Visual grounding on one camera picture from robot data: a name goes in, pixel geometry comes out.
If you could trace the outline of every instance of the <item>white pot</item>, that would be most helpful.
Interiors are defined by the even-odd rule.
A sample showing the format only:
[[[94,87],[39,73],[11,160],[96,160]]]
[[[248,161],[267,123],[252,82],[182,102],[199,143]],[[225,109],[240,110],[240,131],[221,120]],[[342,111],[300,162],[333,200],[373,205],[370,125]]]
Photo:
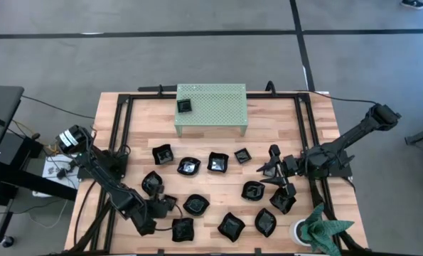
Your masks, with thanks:
[[[296,229],[298,228],[298,225],[302,222],[304,222],[306,219],[298,220],[292,224],[290,224],[290,238],[297,244],[302,246],[311,246],[310,244],[306,244],[305,242],[301,241],[298,237],[298,234],[296,233]]]

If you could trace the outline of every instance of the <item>black metal frame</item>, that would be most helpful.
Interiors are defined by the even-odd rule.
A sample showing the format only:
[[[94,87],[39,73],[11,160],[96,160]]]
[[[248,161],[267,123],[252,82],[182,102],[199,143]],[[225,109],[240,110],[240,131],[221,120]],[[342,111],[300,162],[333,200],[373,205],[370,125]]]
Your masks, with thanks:
[[[115,110],[115,115],[114,115],[112,134],[110,136],[109,150],[114,150],[114,147],[116,144],[118,124],[121,119],[123,104],[127,104],[127,110],[126,110],[126,116],[124,118],[121,145],[125,145],[127,143],[127,138],[129,136],[129,125],[131,122],[132,109],[133,109],[135,100],[153,100],[153,99],[174,100],[176,99],[176,93],[170,93],[170,94],[163,93],[166,90],[164,90],[164,88],[161,85],[155,88],[157,89],[157,93],[153,93],[153,94],[147,94],[147,95],[120,94],[118,95],[117,108]],[[152,89],[147,89],[143,91],[153,92]],[[169,88],[168,91],[176,91],[176,88],[172,86],[171,88]],[[247,93],[247,99],[292,99],[295,104],[296,116],[298,118],[299,133],[301,137],[301,144],[303,147],[303,151],[309,148],[307,135],[306,135],[306,128],[304,126],[303,113],[301,110],[301,103],[303,102],[306,105],[306,113],[308,116],[309,124],[311,126],[311,138],[314,145],[317,145],[319,143],[318,135],[317,135],[316,124],[314,120],[314,114],[312,111],[312,105],[311,105],[309,93],[305,93],[305,92],[278,93],[276,92],[276,89],[274,88],[274,85],[272,84],[271,81],[268,82],[268,85],[265,91],[270,91],[271,93]],[[309,180],[309,185],[311,187],[316,186],[315,180]],[[323,195],[324,195],[323,200],[325,204],[328,205],[328,207],[333,212],[333,203],[331,201],[331,194],[330,194],[330,190],[329,190],[329,186],[328,186],[328,182],[326,178],[323,178],[321,180],[321,186],[322,186]],[[105,204],[105,192],[101,189],[100,199],[97,205],[97,213],[99,213],[102,210],[102,207],[104,204]],[[315,207],[319,204],[319,202],[313,201],[313,204]],[[112,209],[109,213],[109,221],[107,224],[107,232],[105,234],[105,243],[104,243],[104,251],[108,253],[110,252],[110,247],[112,243],[114,219],[115,219],[115,211],[114,209]],[[91,239],[90,251],[97,249],[98,237],[99,237],[99,232],[96,232],[95,235]],[[337,235],[333,236],[333,241],[341,249],[341,242]]]

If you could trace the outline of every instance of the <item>chair wheel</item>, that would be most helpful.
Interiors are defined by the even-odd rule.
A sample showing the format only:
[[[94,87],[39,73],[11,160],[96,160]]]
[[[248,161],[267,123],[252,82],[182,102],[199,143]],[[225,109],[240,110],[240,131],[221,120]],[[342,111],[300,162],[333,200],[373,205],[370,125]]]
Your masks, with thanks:
[[[14,243],[15,243],[15,239],[13,237],[6,236],[6,235],[1,241],[1,245],[3,245],[4,248],[11,247],[12,245],[14,245]]]

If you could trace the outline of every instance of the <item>table leg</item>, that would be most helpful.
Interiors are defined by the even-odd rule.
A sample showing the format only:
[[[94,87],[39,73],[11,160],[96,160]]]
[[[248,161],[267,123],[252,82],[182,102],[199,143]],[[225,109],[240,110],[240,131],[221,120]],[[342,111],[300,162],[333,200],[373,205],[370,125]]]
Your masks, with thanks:
[[[241,126],[240,129],[241,129],[241,137],[244,137],[246,134],[247,125]]]
[[[181,125],[175,125],[175,129],[178,137],[181,137],[181,135],[183,135],[183,127]]]

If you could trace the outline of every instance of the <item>wooden table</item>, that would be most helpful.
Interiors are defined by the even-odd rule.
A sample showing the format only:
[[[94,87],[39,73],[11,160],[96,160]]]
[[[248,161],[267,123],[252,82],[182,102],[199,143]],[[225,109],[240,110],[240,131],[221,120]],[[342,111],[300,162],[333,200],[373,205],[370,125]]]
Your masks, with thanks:
[[[118,93],[101,94],[95,119],[97,138],[95,145],[107,149],[112,130]],[[312,107],[321,143],[329,142],[339,136],[336,117],[331,100],[311,94]],[[237,127],[185,127],[183,137],[178,138],[174,127],[175,100],[135,100],[129,128],[128,145],[132,148],[127,167],[127,175],[122,180],[129,187],[135,188],[143,197],[141,181],[150,171],[155,170],[164,180],[165,193],[178,198],[182,207],[189,195],[197,193],[210,201],[210,207],[201,217],[194,217],[195,238],[191,242],[173,242],[171,231],[155,232],[141,237],[130,220],[124,221],[118,214],[115,220],[112,240],[112,253],[156,253],[159,248],[166,253],[206,253],[254,252],[259,247],[263,252],[307,252],[308,248],[296,245],[289,237],[289,225],[295,220],[305,218],[312,211],[309,184],[304,177],[291,177],[297,194],[296,203],[286,215],[273,207],[269,198],[276,186],[267,184],[264,198],[258,202],[249,202],[241,198],[242,186],[247,181],[259,181],[261,173],[255,170],[269,160],[268,148],[271,144],[279,145],[282,156],[298,156],[301,150],[298,122],[293,100],[252,100],[249,99],[247,110],[249,127],[245,137],[240,136]],[[307,122],[303,107],[304,121]],[[117,145],[121,138],[124,117],[119,124]],[[306,129],[309,145],[312,145],[310,130]],[[155,166],[151,149],[162,144],[171,144],[175,161],[167,165]],[[252,160],[239,165],[233,152],[247,148]],[[227,173],[211,174],[206,169],[210,152],[225,153],[230,156]],[[194,177],[178,174],[176,168],[185,156],[193,156],[202,161],[200,171]],[[366,237],[361,222],[358,204],[353,189],[341,178],[328,179],[336,217],[340,220],[355,222],[348,229],[353,239],[367,247]],[[91,181],[80,184],[73,216],[70,221],[65,249],[73,246],[73,233],[78,210]],[[78,226],[78,239],[88,229],[96,214],[100,187],[96,185],[86,203]],[[276,215],[277,227],[269,238],[265,238],[254,227],[256,214],[265,207]],[[231,212],[246,224],[240,238],[231,242],[218,232],[217,226],[226,213]],[[171,226],[173,218],[178,218],[177,209],[170,212],[166,219],[156,220],[158,228]],[[103,247],[107,221],[102,224],[100,241],[97,248]]]

